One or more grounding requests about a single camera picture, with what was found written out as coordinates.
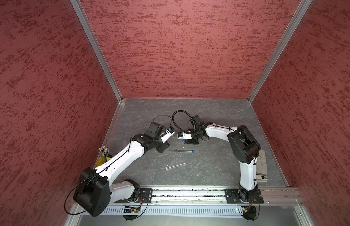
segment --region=metal bracket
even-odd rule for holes
[[[224,189],[224,192],[225,192],[226,202],[228,204],[247,204],[247,203],[242,202],[239,199],[239,197],[237,196],[237,194],[239,192],[239,189],[237,189],[237,188],[234,188],[234,189],[226,188],[226,189]],[[259,196],[258,196],[257,193],[255,193],[255,195],[252,196],[253,203],[263,204],[264,200],[263,200],[263,196],[262,196],[260,190],[258,190],[258,193],[259,193]]]
[[[146,197],[147,200],[145,198],[142,198],[143,202],[147,202],[149,201],[149,203],[151,203],[151,199],[152,199],[152,188],[140,188],[140,195],[142,195],[143,197]],[[133,203],[140,203],[141,202],[141,199],[138,198],[136,201],[132,202],[131,199],[121,199],[119,201],[116,201],[114,203],[126,203],[126,204],[133,204]]]

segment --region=black cable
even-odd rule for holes
[[[129,148],[127,149],[127,151],[125,151],[120,157],[118,157],[116,160],[114,160],[113,162],[111,162],[105,169],[103,169],[101,172],[99,172],[99,173],[97,173],[97,174],[100,174],[100,173],[102,173],[103,171],[108,170],[109,167],[110,167],[110,165],[114,164],[115,161],[117,161],[117,160],[118,160],[119,158],[121,158],[124,154],[126,154],[126,153],[128,153],[128,152],[130,151],[130,146],[131,146],[132,138],[133,138],[133,137],[130,138]]]
[[[255,165],[256,165],[256,163],[254,162],[254,163],[253,163],[253,173],[254,173],[254,174],[255,174]],[[255,185],[255,180],[256,180],[256,179],[254,178],[254,174],[253,174],[253,183],[254,183],[255,189],[257,190],[257,195],[258,195],[258,198],[259,198],[258,188],[257,188],[257,186]],[[259,213],[260,213],[260,200],[259,200],[259,202],[258,202],[258,215],[257,215],[256,218],[253,219],[253,221],[255,221],[256,219],[258,219]]]
[[[135,219],[137,219],[137,218],[139,218],[141,215],[143,215],[143,213],[145,213],[145,211],[147,210],[147,207],[149,206],[149,200],[148,200],[145,196],[137,196],[137,197],[134,197],[134,199],[135,199],[135,198],[139,198],[139,197],[145,198],[145,199],[147,200],[146,208],[145,208],[145,210],[144,210],[140,215],[138,215],[137,217],[135,217],[134,219],[132,219],[132,221],[135,220]]]
[[[92,177],[89,177],[89,178],[87,178],[87,179],[84,179],[83,181],[81,181],[80,183],[78,183],[78,185],[76,185],[76,187],[74,187],[74,188],[68,193],[66,199],[64,200],[64,205],[63,205],[64,211],[65,211],[67,214],[69,214],[69,215],[78,215],[78,214],[81,214],[81,213],[86,212],[86,210],[84,210],[84,211],[79,212],[79,213],[70,213],[70,212],[68,212],[68,211],[66,210],[66,202],[67,202],[67,199],[68,199],[69,195],[73,192],[73,190],[75,190],[80,184],[82,184],[82,183],[85,182],[86,180],[88,180],[88,179],[91,180],[91,179],[94,178],[95,176],[96,176],[96,175],[94,175],[94,176],[92,176]]]
[[[178,112],[184,112],[185,114],[187,114],[187,115],[190,117],[190,120],[191,120],[191,122],[192,122],[192,124],[193,124],[193,127],[194,127],[194,132],[195,132],[195,131],[196,131],[196,129],[195,129],[195,122],[194,122],[193,118],[191,117],[191,115],[190,115],[188,112],[184,111],[184,110],[177,110],[177,111],[175,111],[175,112],[173,113],[172,120],[173,120],[174,125],[175,125],[178,129],[180,129],[182,132],[188,133],[188,132],[185,132],[185,130],[181,129],[181,128],[175,123],[174,116],[175,116],[175,114],[178,113]]]
[[[217,124],[215,124],[215,125],[213,125],[213,126],[215,126],[215,127],[220,127],[220,128],[224,128],[224,129],[229,129],[229,130],[233,130],[232,128],[230,128],[230,127],[224,127],[224,126],[220,126],[220,125],[217,125]]]

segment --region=aluminum frame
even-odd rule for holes
[[[306,13],[309,5],[311,4],[312,0],[302,0],[299,3],[299,6],[297,7],[292,19],[290,20],[286,30],[284,31],[276,49],[273,52],[273,55],[268,61],[267,66],[265,67],[262,75],[259,77],[259,80],[257,84],[255,85],[253,91],[250,93],[248,100],[252,103],[255,96],[257,96],[257,93],[259,92],[261,86],[267,79],[269,73],[271,72],[273,66],[277,62],[279,56],[283,52],[284,48],[286,47],[287,43],[289,42],[290,38],[292,37],[294,31],[296,30],[299,22],[302,20],[304,14]]]
[[[74,11],[77,14],[77,17],[78,17],[79,21],[81,22],[81,25],[82,25],[83,29],[85,30],[87,38],[88,38],[88,40],[91,43],[93,51],[95,52],[95,54],[96,54],[96,56],[98,58],[98,61],[101,64],[103,72],[105,73],[105,75],[106,75],[106,77],[107,77],[107,79],[109,81],[109,84],[111,85],[111,88],[114,91],[114,94],[115,94],[115,96],[117,98],[117,101],[119,103],[121,103],[123,98],[121,96],[120,90],[117,87],[115,79],[114,79],[114,77],[112,75],[112,72],[111,72],[111,70],[109,68],[109,65],[107,64],[105,56],[103,55],[101,47],[98,44],[96,36],[93,33],[91,25],[90,25],[90,23],[89,23],[89,21],[87,19],[86,13],[83,10],[82,4],[81,4],[81,2],[79,0],[70,0],[70,1],[71,1],[71,4],[72,4],[73,8],[74,8]]]

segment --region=metal floor panel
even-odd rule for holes
[[[156,116],[161,114],[172,116],[176,110],[185,110],[191,115],[199,115],[205,122],[212,121],[230,127],[247,126],[266,154],[269,181],[259,185],[285,187],[272,150],[247,100],[128,99],[116,134],[108,140],[111,154],[114,155],[122,150],[131,136],[144,133]],[[176,123],[183,129],[186,128],[188,120],[189,117],[184,113],[178,113],[175,117]],[[156,122],[168,127],[170,120],[168,117],[160,117]],[[185,145],[182,140],[176,138],[176,134],[168,142],[170,147],[162,154],[153,149],[135,160],[118,176],[115,183],[130,178],[140,185],[238,185],[239,162],[233,155],[228,142],[209,138],[208,141],[200,140],[198,145]],[[169,151],[170,149],[195,150],[195,153],[173,153]],[[164,169],[183,162],[188,164],[174,169]]]

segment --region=white robot arm segment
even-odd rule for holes
[[[74,201],[96,217],[110,202],[137,198],[140,186],[136,182],[127,179],[122,183],[112,183],[124,169],[148,150],[156,148],[162,153],[169,147],[167,140],[175,130],[170,127],[161,133],[163,129],[164,126],[151,122],[145,134],[133,136],[130,143],[109,161],[95,169],[88,167],[83,170],[73,195]]]
[[[205,132],[209,137],[216,137],[227,142],[229,142],[228,134],[236,130],[236,127],[225,127],[222,125],[217,125],[215,123],[212,123],[205,128]],[[243,188],[245,188],[248,191],[253,190],[254,187],[257,185],[257,181],[253,181],[253,179],[256,178],[256,167],[254,165],[254,163],[256,162],[257,157],[253,158],[250,164],[239,162],[241,169],[240,184]]]

